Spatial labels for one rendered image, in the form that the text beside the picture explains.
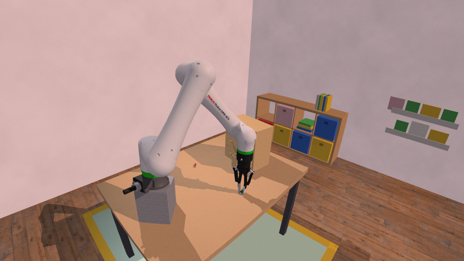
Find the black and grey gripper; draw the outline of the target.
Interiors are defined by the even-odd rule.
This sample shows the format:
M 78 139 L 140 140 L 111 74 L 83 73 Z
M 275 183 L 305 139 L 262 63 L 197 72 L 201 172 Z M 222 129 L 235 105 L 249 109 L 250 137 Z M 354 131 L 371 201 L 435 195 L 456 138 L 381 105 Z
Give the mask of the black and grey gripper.
M 252 171 L 251 168 L 250 168 L 250 164 L 251 164 L 251 162 L 243 163 L 243 162 L 238 161 L 237 166 L 233 167 L 235 182 L 238 182 L 238 192 L 241 190 L 241 178 L 242 178 L 242 174 L 244 174 L 243 194 L 245 194 L 246 187 L 247 187 L 247 185 L 250 184 L 251 178 L 252 178 L 252 176 L 254 174 L 254 171 Z M 239 171 L 239 177 L 238 177 L 238 171 L 237 170 Z M 250 172 L 250 176 L 249 176 L 249 179 L 248 179 L 248 182 L 247 182 L 247 174 L 249 172 Z

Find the small wooden chest of drawers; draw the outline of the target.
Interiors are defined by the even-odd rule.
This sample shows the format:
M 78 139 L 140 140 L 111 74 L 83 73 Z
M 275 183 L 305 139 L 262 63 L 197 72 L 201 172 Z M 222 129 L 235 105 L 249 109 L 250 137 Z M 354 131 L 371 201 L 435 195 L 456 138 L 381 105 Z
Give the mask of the small wooden chest of drawers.
M 256 132 L 252 171 L 257 171 L 269 164 L 274 126 L 244 114 L 237 117 Z

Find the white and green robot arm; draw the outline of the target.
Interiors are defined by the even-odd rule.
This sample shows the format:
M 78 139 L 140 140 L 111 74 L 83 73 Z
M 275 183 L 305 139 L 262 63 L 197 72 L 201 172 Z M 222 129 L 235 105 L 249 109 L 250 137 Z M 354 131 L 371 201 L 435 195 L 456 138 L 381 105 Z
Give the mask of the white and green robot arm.
M 256 132 L 245 125 L 222 101 L 213 84 L 216 70 L 208 61 L 183 62 L 175 71 L 181 85 L 172 111 L 158 136 L 146 136 L 138 141 L 141 175 L 133 177 L 132 187 L 123 194 L 159 190 L 169 184 L 167 177 L 176 161 L 189 126 L 202 104 L 237 141 L 239 162 L 253 160 Z

